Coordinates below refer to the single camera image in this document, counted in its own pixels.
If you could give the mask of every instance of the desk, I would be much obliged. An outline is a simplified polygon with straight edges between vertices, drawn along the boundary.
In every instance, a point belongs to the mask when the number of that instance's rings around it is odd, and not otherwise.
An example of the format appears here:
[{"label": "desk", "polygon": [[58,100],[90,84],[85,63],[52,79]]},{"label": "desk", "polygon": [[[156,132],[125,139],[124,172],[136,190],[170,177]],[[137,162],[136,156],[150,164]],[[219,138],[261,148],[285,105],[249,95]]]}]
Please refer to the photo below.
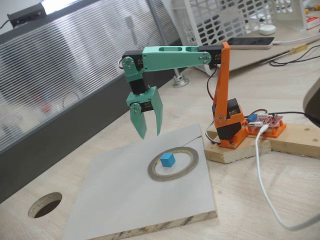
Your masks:
[{"label": "desk", "polygon": [[[287,56],[281,61],[295,59]],[[212,121],[212,101],[207,94],[208,75],[187,68],[190,83],[172,88],[168,82],[159,89],[163,102],[161,133],[199,123],[204,131]],[[320,77],[319,60],[271,67],[268,64],[241,68],[230,73],[228,98],[236,98],[244,114],[258,108],[269,111],[302,111],[303,98]],[[217,77],[210,82],[215,90]],[[146,140],[156,135],[156,118],[146,112]],[[311,125],[302,115],[287,114],[287,123]],[[141,141],[127,112],[60,162],[0,204],[1,240],[59,240],[72,211],[93,157],[114,148]],[[204,144],[209,141],[204,137]],[[282,228],[261,192],[256,159],[230,164],[207,162],[218,218],[130,238],[131,240],[318,240],[320,223],[298,232]],[[261,157],[265,188],[280,216],[290,225],[320,211],[320,161],[272,152]],[[62,201],[51,213],[28,217],[31,205],[42,196],[59,192]]]}]

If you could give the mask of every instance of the white board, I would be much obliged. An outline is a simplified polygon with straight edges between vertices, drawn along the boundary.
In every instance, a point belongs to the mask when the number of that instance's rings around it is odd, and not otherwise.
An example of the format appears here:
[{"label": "white board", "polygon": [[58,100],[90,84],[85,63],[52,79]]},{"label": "white board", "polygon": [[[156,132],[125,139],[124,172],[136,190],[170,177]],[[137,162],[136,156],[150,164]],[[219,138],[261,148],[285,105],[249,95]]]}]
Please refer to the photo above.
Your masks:
[{"label": "white board", "polygon": [[[152,159],[181,146],[198,152],[197,166],[175,180],[151,179],[147,169]],[[216,210],[197,124],[96,156],[63,239],[121,239],[212,217]]]}]

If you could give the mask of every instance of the blue cube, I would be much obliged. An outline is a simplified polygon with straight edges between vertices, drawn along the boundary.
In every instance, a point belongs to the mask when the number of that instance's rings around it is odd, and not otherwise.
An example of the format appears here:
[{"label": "blue cube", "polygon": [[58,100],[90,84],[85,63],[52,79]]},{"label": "blue cube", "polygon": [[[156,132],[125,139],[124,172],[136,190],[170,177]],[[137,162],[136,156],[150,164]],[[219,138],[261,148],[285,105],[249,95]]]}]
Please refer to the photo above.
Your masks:
[{"label": "blue cube", "polygon": [[173,153],[164,153],[160,158],[162,166],[171,168],[173,164],[176,162]]}]

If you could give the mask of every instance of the desk grommet hole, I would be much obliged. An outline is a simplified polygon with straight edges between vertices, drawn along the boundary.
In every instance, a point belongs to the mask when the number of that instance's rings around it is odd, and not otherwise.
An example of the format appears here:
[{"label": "desk grommet hole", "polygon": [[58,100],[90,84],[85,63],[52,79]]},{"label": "desk grommet hole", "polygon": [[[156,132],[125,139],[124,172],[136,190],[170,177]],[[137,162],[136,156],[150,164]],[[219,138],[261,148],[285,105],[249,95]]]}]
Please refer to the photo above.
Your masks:
[{"label": "desk grommet hole", "polygon": [[60,192],[49,193],[37,201],[30,207],[28,216],[37,219],[52,212],[61,202],[62,194]]}]

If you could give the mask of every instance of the robotic arm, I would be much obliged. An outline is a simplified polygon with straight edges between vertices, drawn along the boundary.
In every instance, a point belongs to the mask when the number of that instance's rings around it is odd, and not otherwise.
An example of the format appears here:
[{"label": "robotic arm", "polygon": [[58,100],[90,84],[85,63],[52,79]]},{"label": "robotic arm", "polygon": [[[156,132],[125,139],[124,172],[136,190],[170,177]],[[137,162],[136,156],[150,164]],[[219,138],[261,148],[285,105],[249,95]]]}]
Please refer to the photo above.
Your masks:
[{"label": "robotic arm", "polygon": [[160,133],[163,105],[157,87],[148,87],[143,72],[154,72],[176,68],[221,64],[212,106],[215,127],[221,141],[220,147],[236,148],[248,135],[245,118],[237,100],[228,101],[230,47],[209,46],[152,46],[144,50],[126,51],[122,66],[132,92],[126,103],[130,107],[130,118],[141,138],[147,126],[144,112],[153,110],[156,116],[157,134]]}]

